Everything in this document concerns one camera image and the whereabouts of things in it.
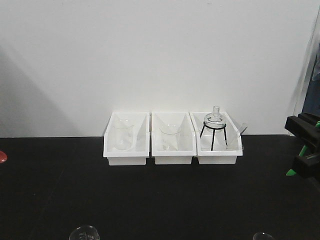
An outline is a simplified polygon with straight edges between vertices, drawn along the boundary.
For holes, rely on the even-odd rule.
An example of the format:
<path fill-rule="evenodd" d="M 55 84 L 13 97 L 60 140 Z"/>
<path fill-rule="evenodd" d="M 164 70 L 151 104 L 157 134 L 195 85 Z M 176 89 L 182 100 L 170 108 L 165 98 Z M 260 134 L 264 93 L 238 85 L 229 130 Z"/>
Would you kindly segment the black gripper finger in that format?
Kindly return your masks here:
<path fill-rule="evenodd" d="M 312 113 L 300 113 L 298 116 L 288 116 L 284 128 L 297 138 L 301 139 L 304 146 L 299 155 L 306 151 L 320 152 L 320 116 Z"/>
<path fill-rule="evenodd" d="M 316 152 L 307 156 L 296 156 L 291 167 L 303 178 L 320 176 L 320 153 Z"/>

